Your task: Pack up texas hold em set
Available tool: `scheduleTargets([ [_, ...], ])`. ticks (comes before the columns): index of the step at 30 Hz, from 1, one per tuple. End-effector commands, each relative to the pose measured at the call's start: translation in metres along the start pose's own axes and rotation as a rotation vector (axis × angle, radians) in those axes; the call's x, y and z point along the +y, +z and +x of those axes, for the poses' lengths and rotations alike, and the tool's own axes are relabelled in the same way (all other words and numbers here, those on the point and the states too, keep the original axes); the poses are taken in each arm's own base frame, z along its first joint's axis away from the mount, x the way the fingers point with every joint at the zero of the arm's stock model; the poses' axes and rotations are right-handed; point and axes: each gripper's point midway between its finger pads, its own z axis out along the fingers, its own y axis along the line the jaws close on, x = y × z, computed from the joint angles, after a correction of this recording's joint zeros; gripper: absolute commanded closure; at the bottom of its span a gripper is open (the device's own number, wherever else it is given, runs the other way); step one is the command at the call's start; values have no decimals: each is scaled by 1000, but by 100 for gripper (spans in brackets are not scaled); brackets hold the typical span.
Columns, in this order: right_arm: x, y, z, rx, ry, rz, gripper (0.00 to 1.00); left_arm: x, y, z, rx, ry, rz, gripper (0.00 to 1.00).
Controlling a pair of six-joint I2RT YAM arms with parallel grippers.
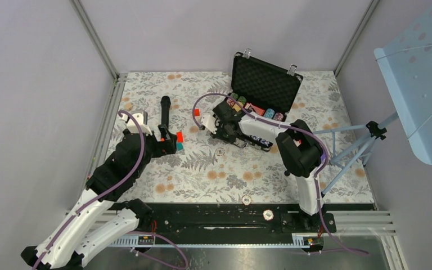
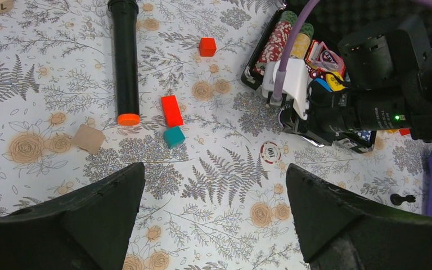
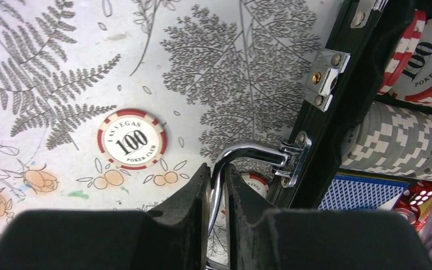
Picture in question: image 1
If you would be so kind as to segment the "falling red poker chip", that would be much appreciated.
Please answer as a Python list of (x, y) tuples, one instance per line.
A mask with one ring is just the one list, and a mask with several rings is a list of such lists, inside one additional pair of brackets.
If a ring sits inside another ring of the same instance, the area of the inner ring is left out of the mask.
[(248, 206), (248, 205), (251, 204), (252, 199), (251, 199), (251, 197), (250, 197), (249, 195), (244, 195), (244, 196), (241, 198), (241, 202), (243, 203), (243, 205)]

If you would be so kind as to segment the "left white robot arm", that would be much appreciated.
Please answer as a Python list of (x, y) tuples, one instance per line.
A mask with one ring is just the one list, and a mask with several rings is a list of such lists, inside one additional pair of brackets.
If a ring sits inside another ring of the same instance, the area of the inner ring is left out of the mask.
[(142, 116), (124, 111), (119, 115), (126, 119), (127, 128), (115, 151), (94, 170), (59, 227), (41, 244), (22, 251), (22, 259), (32, 269), (83, 269), (125, 233), (150, 228), (151, 208), (140, 199), (133, 199), (111, 221), (91, 230), (95, 221), (134, 185), (152, 159), (175, 154), (177, 150), (177, 136), (168, 130), (169, 109), (161, 110), (160, 138), (155, 137)]

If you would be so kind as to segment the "black poker case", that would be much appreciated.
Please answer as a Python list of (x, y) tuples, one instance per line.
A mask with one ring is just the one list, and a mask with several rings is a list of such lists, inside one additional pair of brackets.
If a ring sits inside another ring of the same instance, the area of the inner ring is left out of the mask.
[[(304, 77), (295, 72), (295, 65), (284, 69), (250, 56), (250, 52), (251, 50), (246, 49), (244, 52), (235, 53), (228, 94), (235, 101), (229, 98), (224, 101), (236, 111), (242, 111), (237, 105), (237, 102), (240, 102), (246, 110), (260, 116), (273, 119), (277, 115), (277, 120), (286, 120)], [(243, 136), (246, 143), (231, 144), (240, 148), (250, 144), (266, 152), (273, 145), (253, 134), (243, 133)]]

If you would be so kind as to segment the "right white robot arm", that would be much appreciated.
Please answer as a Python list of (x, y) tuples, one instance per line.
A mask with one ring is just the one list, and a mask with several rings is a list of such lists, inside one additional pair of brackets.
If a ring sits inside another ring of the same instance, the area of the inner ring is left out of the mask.
[(200, 129), (224, 142), (247, 144), (250, 136), (263, 139), (278, 148), (285, 167), (285, 175), (295, 177), (299, 191), (300, 224), (313, 232), (326, 230), (324, 201), (318, 175), (327, 164), (323, 159), (326, 149), (302, 120), (287, 124), (258, 115), (246, 109), (236, 111), (226, 101), (211, 113), (194, 117)]

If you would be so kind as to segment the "single red poker chip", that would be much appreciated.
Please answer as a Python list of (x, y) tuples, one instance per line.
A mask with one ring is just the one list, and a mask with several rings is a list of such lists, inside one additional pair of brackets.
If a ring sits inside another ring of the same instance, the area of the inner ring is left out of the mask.
[(225, 154), (225, 149), (219, 147), (219, 148), (216, 149), (215, 154), (217, 156), (223, 156)]

